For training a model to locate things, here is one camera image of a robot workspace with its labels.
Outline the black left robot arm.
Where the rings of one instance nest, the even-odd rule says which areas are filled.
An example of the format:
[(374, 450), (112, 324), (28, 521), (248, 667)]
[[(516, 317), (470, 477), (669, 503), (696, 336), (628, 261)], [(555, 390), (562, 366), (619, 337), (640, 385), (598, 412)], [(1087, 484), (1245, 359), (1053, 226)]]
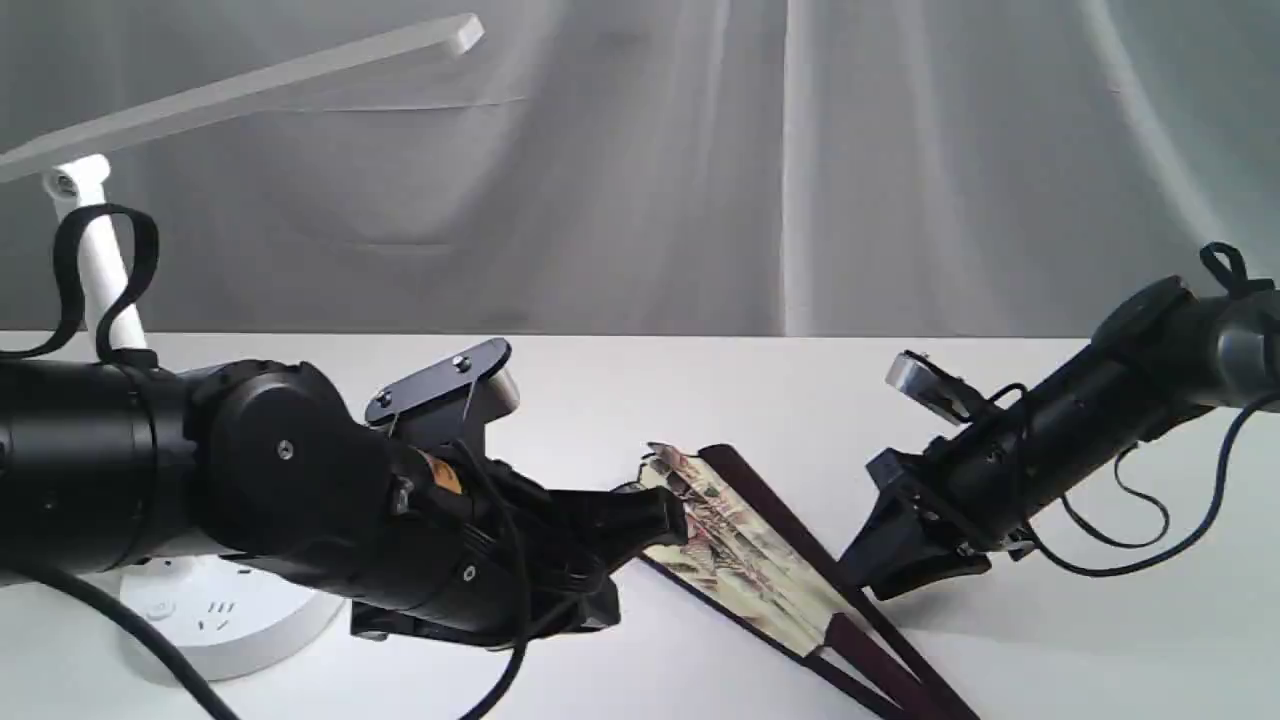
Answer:
[(503, 372), (356, 420), (314, 365), (3, 364), (3, 560), (212, 555), (352, 603), (351, 633), (486, 650), (620, 621), (613, 574), (689, 527), (668, 489), (548, 489), (484, 455)]

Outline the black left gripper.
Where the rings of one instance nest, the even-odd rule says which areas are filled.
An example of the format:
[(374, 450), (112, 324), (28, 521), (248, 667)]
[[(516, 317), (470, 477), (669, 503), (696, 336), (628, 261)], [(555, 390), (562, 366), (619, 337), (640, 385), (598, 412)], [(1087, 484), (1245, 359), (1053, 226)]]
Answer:
[(457, 446), (398, 448), (390, 468), (356, 542), (314, 537), (241, 564), (347, 600), (353, 637), (508, 650), (617, 626), (613, 570), (690, 537), (666, 487), (550, 492)]

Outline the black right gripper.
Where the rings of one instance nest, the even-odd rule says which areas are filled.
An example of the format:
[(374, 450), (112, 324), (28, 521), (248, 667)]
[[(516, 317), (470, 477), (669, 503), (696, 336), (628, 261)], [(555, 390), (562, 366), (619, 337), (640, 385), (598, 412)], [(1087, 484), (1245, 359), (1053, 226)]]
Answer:
[(1091, 473), (1091, 401), (1020, 400), (867, 470), (879, 495), (838, 561), (851, 585), (888, 601), (986, 574), (987, 555), (1024, 551), (1029, 519)]

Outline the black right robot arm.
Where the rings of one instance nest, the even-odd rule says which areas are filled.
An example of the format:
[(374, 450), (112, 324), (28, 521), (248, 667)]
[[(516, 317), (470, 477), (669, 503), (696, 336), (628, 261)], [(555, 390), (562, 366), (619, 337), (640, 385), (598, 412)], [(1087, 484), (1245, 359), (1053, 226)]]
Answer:
[(1107, 462), (1217, 407), (1277, 411), (1277, 291), (1199, 299), (1169, 277), (1111, 313), (1091, 341), (1012, 404), (901, 352), (887, 382), (959, 427), (924, 451), (887, 448), (878, 491), (840, 566), (879, 600), (989, 570), (1039, 548), (1030, 520)]

